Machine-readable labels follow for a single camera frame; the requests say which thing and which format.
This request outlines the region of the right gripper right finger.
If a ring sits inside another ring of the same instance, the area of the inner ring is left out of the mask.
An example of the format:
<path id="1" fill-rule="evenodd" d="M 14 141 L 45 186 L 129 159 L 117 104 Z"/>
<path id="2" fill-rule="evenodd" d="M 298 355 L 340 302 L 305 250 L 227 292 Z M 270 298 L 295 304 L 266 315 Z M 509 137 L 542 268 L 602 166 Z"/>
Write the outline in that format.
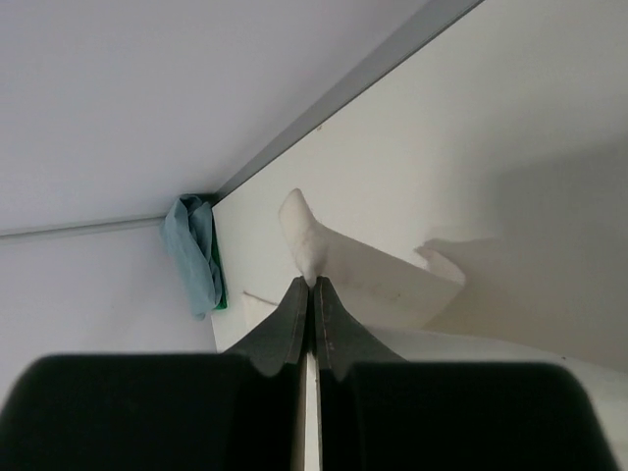
<path id="1" fill-rule="evenodd" d="M 326 470 L 614 470 L 584 389 L 546 363 L 410 362 L 327 278 L 311 292 Z"/>

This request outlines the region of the folded blue t-shirt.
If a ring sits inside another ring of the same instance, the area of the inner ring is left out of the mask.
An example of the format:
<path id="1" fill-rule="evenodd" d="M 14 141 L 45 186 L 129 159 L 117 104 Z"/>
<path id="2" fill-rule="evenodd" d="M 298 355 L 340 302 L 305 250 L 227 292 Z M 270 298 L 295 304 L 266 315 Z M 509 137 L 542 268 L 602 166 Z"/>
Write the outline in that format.
<path id="1" fill-rule="evenodd" d="M 188 193 L 178 197 L 166 214 L 161 235 L 187 295 L 193 318 L 203 320 L 214 312 L 215 265 L 211 260 L 214 197 Z"/>

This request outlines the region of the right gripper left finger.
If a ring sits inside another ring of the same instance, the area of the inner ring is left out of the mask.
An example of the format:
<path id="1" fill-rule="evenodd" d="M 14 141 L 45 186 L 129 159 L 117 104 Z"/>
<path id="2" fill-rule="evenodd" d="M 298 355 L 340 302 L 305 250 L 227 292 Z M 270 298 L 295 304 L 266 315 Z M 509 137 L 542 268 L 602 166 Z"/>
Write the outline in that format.
<path id="1" fill-rule="evenodd" d="M 1 412 L 5 470 L 293 470 L 308 287 L 222 353 L 55 354 Z"/>

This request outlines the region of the white t-shirt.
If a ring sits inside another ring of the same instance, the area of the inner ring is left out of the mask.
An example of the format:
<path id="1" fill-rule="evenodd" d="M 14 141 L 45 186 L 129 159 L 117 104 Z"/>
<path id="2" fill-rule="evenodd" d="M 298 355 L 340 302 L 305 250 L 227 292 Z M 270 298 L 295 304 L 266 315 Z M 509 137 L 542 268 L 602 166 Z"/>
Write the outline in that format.
<path id="1" fill-rule="evenodd" d="M 584 389 L 619 468 L 616 435 L 607 419 L 627 414 L 624 375 L 500 340 L 426 332 L 424 325 L 444 311 L 466 283 L 447 258 L 425 251 L 426 266 L 421 268 L 337 233 L 315 218 L 299 189 L 284 200 L 279 220 L 297 279 L 308 287 L 299 391 L 302 455 L 295 469 L 326 470 L 321 464 L 320 384 L 311 319 L 311 292 L 322 277 L 331 281 L 344 308 L 404 360 L 546 363 L 565 369 Z"/>

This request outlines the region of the folded green t-shirt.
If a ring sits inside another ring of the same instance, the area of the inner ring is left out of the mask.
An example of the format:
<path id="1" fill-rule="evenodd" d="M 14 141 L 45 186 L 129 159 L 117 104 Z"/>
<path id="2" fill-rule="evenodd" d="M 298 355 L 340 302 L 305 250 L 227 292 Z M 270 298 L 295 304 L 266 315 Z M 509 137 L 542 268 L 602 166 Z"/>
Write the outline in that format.
<path id="1" fill-rule="evenodd" d="M 225 281 L 224 269 L 220 254 L 219 242 L 216 231 L 215 216 L 212 216 L 212 242 L 211 242 L 211 260 L 215 265 L 214 270 L 214 288 L 217 294 L 217 302 L 214 307 L 215 311 L 226 310 L 229 306 L 228 292 Z"/>

